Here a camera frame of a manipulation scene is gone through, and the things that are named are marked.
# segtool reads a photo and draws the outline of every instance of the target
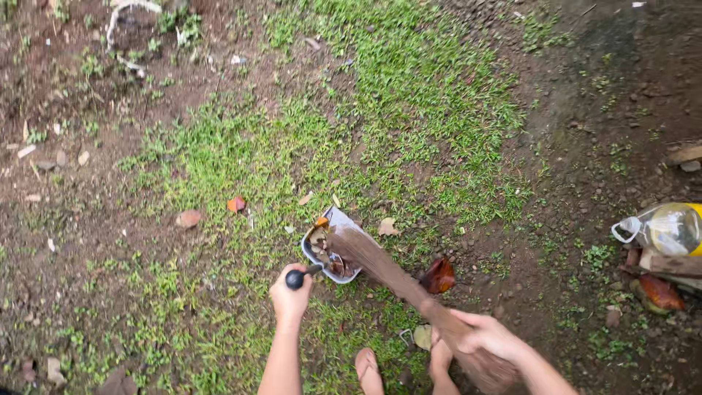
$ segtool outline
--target foot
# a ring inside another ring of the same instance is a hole
[[[356,374],[361,384],[361,389],[366,395],[383,395],[383,378],[378,371],[376,355],[370,348],[359,351],[356,355]]]
[[[453,354],[444,340],[439,338],[436,330],[432,332],[431,361],[429,362],[429,374],[434,377],[437,373],[446,374],[451,366]]]

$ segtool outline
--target plastic waste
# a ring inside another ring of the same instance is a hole
[[[617,228],[631,236],[622,237]],[[702,205],[664,203],[630,216],[612,226],[612,234],[621,242],[636,239],[644,248],[668,257],[702,256]]]

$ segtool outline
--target sandal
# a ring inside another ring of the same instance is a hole
[[[385,393],[383,390],[383,378],[380,377],[378,362],[373,350],[367,347],[359,351],[358,355],[356,355],[355,366],[358,381],[364,394],[383,395]]]

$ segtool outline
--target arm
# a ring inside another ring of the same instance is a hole
[[[300,324],[312,290],[312,277],[306,275],[305,282],[299,290],[290,290],[285,285],[285,275],[294,268],[301,271],[306,269],[300,264],[285,266],[278,280],[270,288],[277,324],[263,379],[258,387],[258,395],[301,395],[303,393],[298,344]]]
[[[533,395],[578,395],[558,372],[520,338],[510,333],[495,318],[451,310],[464,323],[475,327],[458,349],[467,354],[482,347],[513,363],[524,376]]]

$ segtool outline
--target soil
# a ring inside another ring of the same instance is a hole
[[[598,3],[585,13],[593,4],[551,1],[551,15],[559,15],[554,31],[570,32],[572,45],[543,48],[540,55],[523,52],[521,25],[498,18],[513,11],[528,15],[538,6],[535,1],[440,4],[476,25],[475,35],[465,40],[486,39],[519,75],[515,96],[524,108],[534,107],[526,120],[526,133],[509,138],[503,149],[505,159],[519,164],[532,180],[534,196],[524,210],[524,220],[508,229],[503,224],[477,226],[455,245],[437,241],[435,254],[455,257],[457,272],[463,274],[445,303],[499,315],[582,394],[700,394],[702,304],[692,293],[682,293],[686,310],[671,317],[641,313],[637,302],[631,301],[634,307],[626,306],[619,327],[607,330],[609,341],[639,344],[644,339],[641,354],[630,352],[636,365],[621,358],[589,357],[602,348],[592,340],[593,334],[603,332],[606,320],[604,307],[609,303],[602,299],[606,301],[617,284],[626,290],[632,277],[617,269],[626,255],[617,247],[616,256],[597,277],[607,280],[591,280],[590,268],[582,265],[582,250],[615,245],[608,238],[609,227],[655,202],[702,202],[702,172],[686,173],[662,164],[670,151],[701,137],[702,8],[694,0],[649,1],[641,8],[617,0]],[[86,278],[100,276],[109,285],[102,301],[105,310],[123,307],[119,281],[109,273],[89,273],[86,259],[127,259],[130,251],[139,250],[145,258],[167,261],[173,248],[203,254],[198,247],[202,240],[175,233],[141,214],[143,201],[158,197],[135,197],[125,174],[117,169],[120,159],[139,152],[145,129],[157,122],[187,122],[188,108],[205,103],[212,92],[236,91],[242,84],[267,112],[274,115],[279,109],[272,73],[276,58],[258,48],[264,35],[260,21],[275,10],[275,2],[236,6],[194,2],[191,7],[202,15],[206,27],[207,46],[201,47],[205,49],[193,55],[192,49],[177,51],[173,42],[164,42],[162,50],[146,55],[147,73],[156,83],[166,77],[182,80],[165,88],[166,95],[159,100],[140,95],[147,82],[109,61],[95,39],[95,31],[104,31],[99,27],[110,18],[109,8],[101,1],[71,3],[66,24],[50,18],[47,7],[46,2],[21,1],[12,21],[0,28],[0,245],[21,252],[13,255],[19,259],[3,263],[0,273],[4,284],[0,299],[5,301],[0,315],[0,363],[7,367],[4,371],[13,372],[0,376],[0,386],[15,390],[23,384],[18,373],[21,363],[15,362],[37,352],[37,345],[53,341],[43,323],[61,325],[74,307],[83,305],[85,294],[80,288]],[[249,16],[251,34],[229,37],[228,17],[240,8]],[[93,27],[83,22],[89,13]],[[145,49],[154,20],[147,12],[130,14],[123,26],[132,26],[139,34],[119,28],[115,32],[118,46]],[[22,49],[22,37],[27,35],[31,46]],[[108,65],[103,78],[87,84],[81,72],[85,48]],[[299,42],[291,51],[303,49],[308,48]],[[223,67],[233,55],[247,59],[248,74]],[[322,44],[312,56],[294,56],[279,75],[280,84],[287,91],[302,91],[306,84],[320,84],[321,66],[343,61],[331,57]],[[345,78],[331,81],[338,90],[350,90],[352,83]],[[67,97],[64,89],[70,92]],[[610,103],[612,96],[616,101]],[[333,120],[333,106],[322,96],[312,99]],[[54,132],[57,119],[70,121],[62,126],[60,136]],[[9,144],[21,145],[25,122],[30,129],[46,130],[49,135],[31,154],[35,163],[55,160],[61,150],[69,164],[55,173],[35,172],[27,160],[17,159],[16,150],[6,149]],[[99,130],[85,133],[91,122]],[[363,149],[359,145],[352,159],[358,160]],[[85,151],[91,157],[81,166],[77,158]],[[431,169],[412,172],[420,182],[431,177]],[[61,175],[60,181],[52,177],[55,174]],[[53,184],[59,182],[61,187],[55,188]],[[31,194],[39,194],[41,201],[28,201]],[[442,224],[440,231],[450,236],[453,223]],[[59,254],[49,250],[47,238],[64,240]],[[123,239],[128,239],[128,248],[115,243]],[[585,247],[572,247],[575,239]],[[550,247],[545,247],[544,240],[556,244],[553,251],[547,251]],[[495,254],[507,262],[506,280],[473,268]],[[540,261],[573,269],[553,275]],[[416,268],[413,274],[418,277],[423,270]],[[572,278],[577,279],[577,290]],[[567,311],[577,306],[596,313],[583,316]],[[636,326],[640,314],[647,317],[646,330]],[[572,321],[577,326],[563,325]],[[17,329],[18,323],[25,323],[22,330]],[[453,376],[463,393],[477,391],[457,371]]]

